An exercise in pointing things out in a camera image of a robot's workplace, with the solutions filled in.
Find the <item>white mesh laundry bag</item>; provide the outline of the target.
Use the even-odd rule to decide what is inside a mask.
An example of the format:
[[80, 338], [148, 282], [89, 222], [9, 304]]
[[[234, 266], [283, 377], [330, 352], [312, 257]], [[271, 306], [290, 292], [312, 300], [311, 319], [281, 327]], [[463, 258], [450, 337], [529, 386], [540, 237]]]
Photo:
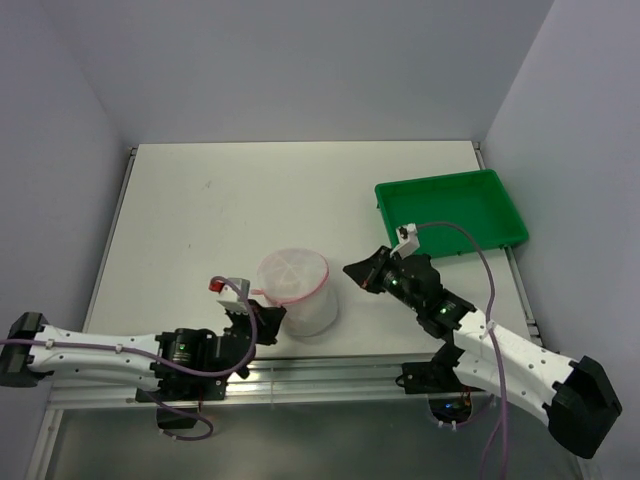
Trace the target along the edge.
[[271, 306], [286, 310], [284, 326], [295, 337], [314, 336], [338, 317], [338, 300], [327, 259], [304, 248], [269, 254], [257, 269], [258, 288]]

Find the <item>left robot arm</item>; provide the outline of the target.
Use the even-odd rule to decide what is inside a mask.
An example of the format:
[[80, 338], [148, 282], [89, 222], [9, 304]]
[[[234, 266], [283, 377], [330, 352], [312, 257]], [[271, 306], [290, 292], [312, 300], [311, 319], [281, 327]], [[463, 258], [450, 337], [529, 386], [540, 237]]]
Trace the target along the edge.
[[228, 378], [249, 375], [259, 345], [276, 344], [283, 307], [250, 301], [227, 310], [222, 334], [179, 328], [139, 336], [93, 335], [58, 328], [38, 312], [23, 313], [1, 342], [1, 384], [32, 388], [44, 380], [88, 380], [131, 385], [161, 399], [224, 396]]

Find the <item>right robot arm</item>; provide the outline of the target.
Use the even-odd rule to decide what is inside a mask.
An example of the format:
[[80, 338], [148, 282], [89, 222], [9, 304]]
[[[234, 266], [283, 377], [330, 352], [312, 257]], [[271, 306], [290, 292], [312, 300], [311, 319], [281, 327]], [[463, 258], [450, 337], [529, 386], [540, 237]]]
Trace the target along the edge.
[[552, 352], [491, 324], [485, 312], [443, 287], [427, 255], [401, 258], [382, 246], [344, 273], [368, 293], [386, 293], [442, 341], [431, 360], [407, 362], [397, 379], [405, 393], [483, 390], [528, 412], [572, 454], [591, 459], [622, 406], [602, 365]]

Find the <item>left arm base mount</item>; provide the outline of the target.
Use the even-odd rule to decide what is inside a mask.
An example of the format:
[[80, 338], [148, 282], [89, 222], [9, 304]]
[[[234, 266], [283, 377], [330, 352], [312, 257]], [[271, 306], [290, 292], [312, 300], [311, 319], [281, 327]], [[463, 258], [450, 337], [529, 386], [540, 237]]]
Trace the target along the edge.
[[[169, 374], [159, 380], [156, 390], [136, 389], [137, 403], [151, 403], [156, 406], [156, 424], [167, 434], [178, 437], [192, 430], [197, 423], [205, 423], [203, 406], [205, 401], [221, 401], [226, 393], [225, 379], [207, 379], [202, 377], [180, 377]], [[169, 407], [171, 402], [194, 402], [195, 407]]]

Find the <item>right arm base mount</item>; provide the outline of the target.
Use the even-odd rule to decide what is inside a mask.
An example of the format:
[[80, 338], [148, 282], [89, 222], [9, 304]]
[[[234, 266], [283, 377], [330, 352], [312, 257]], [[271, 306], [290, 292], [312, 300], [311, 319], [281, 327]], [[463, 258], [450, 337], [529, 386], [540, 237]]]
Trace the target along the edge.
[[406, 395], [426, 395], [430, 415], [439, 428], [455, 430], [494, 405], [493, 396], [481, 397], [476, 403], [473, 393], [479, 389], [464, 385], [451, 368], [436, 361], [403, 363], [395, 384]]

